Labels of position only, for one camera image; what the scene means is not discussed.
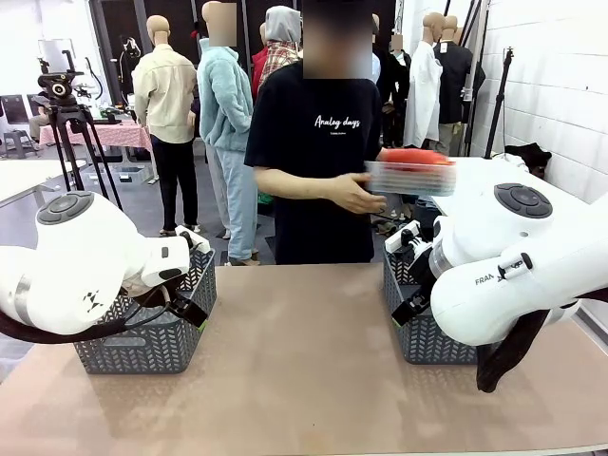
beige jacket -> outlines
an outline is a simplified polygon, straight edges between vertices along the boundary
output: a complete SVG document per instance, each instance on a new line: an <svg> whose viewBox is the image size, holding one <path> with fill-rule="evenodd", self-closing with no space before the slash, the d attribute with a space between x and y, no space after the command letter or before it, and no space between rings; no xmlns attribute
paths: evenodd
<svg viewBox="0 0 608 456"><path fill-rule="evenodd" d="M188 143L194 126L188 112L197 72L188 59L169 45L158 45L133 71L135 113L150 134L166 143Z"/></svg>

jeans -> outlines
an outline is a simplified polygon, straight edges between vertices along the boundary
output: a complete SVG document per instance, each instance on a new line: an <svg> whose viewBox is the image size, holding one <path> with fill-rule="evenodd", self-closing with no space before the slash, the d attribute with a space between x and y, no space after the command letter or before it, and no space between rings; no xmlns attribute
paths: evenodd
<svg viewBox="0 0 608 456"><path fill-rule="evenodd" d="M228 190L231 233L228 257L246 260L251 258L257 228L257 184L254 168L245 165L244 152L216 150Z"/></svg>
<svg viewBox="0 0 608 456"><path fill-rule="evenodd" d="M194 169L192 141L182 144L164 142L151 136L154 160L159 171L162 206L164 208L163 230L173 231L175 206L178 195L178 182L183 201L183 222L196 225L199 217L199 198L197 196L197 174Z"/></svg>
<svg viewBox="0 0 608 456"><path fill-rule="evenodd" d="M226 230L230 230L230 216L228 215L228 190L226 188L226 179L221 170L221 162L219 161L218 151L213 145L205 144L207 151L207 160L209 161L209 173L211 174L211 183L213 185L213 193L216 196L218 204L219 219Z"/></svg>

black t-shirt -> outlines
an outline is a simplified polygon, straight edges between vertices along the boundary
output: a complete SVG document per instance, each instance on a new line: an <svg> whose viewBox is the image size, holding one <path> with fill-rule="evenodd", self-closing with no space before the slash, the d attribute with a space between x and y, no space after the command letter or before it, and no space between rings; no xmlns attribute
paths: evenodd
<svg viewBox="0 0 608 456"><path fill-rule="evenodd" d="M259 92L245 163L301 178L365 171L380 152L382 102L368 80L303 78L297 62ZM275 199L277 264L354 263L373 258L369 216L322 199Z"/></svg>

clear plastic container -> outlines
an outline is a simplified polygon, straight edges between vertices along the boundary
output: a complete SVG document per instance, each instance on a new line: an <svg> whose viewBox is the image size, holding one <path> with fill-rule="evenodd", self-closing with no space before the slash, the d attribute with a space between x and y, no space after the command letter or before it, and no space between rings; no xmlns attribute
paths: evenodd
<svg viewBox="0 0 608 456"><path fill-rule="evenodd" d="M454 165L367 161L366 166L372 192L447 197L456 186Z"/></svg>

white shirt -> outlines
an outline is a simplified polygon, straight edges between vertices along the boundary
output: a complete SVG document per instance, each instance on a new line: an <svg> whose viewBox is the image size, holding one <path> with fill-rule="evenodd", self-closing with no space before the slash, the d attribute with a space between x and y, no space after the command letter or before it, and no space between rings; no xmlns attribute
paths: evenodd
<svg viewBox="0 0 608 456"><path fill-rule="evenodd" d="M188 143L194 127L188 112L197 72L188 59L169 45L158 45L133 70L135 113L150 134L166 143Z"/></svg>
<svg viewBox="0 0 608 456"><path fill-rule="evenodd" d="M378 83L378 79L380 78L380 59L376 56L376 54L371 54L371 80L374 84Z"/></svg>
<svg viewBox="0 0 608 456"><path fill-rule="evenodd" d="M411 57L404 145L421 147L439 140L439 89L444 71L429 43L420 42Z"/></svg>

